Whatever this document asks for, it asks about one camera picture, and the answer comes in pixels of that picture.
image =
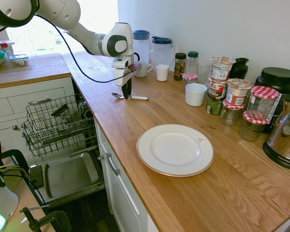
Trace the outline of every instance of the kettle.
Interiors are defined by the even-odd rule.
[[[263,150],[270,159],[290,169],[290,99],[283,100],[283,111],[264,142]]]

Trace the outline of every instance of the white plate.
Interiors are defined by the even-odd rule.
[[[212,144],[199,131],[177,124],[153,127],[137,141],[140,159],[152,170],[170,176],[192,176],[214,160]]]

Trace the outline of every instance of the white wall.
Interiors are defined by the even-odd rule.
[[[118,15],[200,61],[248,58],[253,83],[265,67],[290,69],[290,0],[118,0]]]

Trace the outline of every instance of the window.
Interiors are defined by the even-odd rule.
[[[88,30],[107,34],[118,22],[117,0],[78,0],[81,6],[80,23]],[[61,30],[73,52],[84,51],[82,45]],[[69,53],[56,29],[41,18],[33,17],[26,25],[7,28],[7,35],[15,42],[14,54],[29,56]]]

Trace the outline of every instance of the wooden countertop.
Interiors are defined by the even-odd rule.
[[[206,112],[206,103],[185,103],[181,82],[166,82],[149,72],[133,78],[132,94],[149,101],[119,100],[113,82],[85,78],[70,55],[63,55],[111,147],[160,232],[272,232],[290,218],[290,170],[263,152],[266,135],[257,142],[239,136],[240,125],[228,127]],[[112,59],[77,53],[82,69],[97,80],[113,78]],[[203,133],[214,147],[213,164],[192,177],[169,177],[139,159],[136,143],[146,130],[181,124]]]
[[[9,61],[0,68],[0,88],[71,77],[60,54],[29,58],[29,65],[13,66]]]

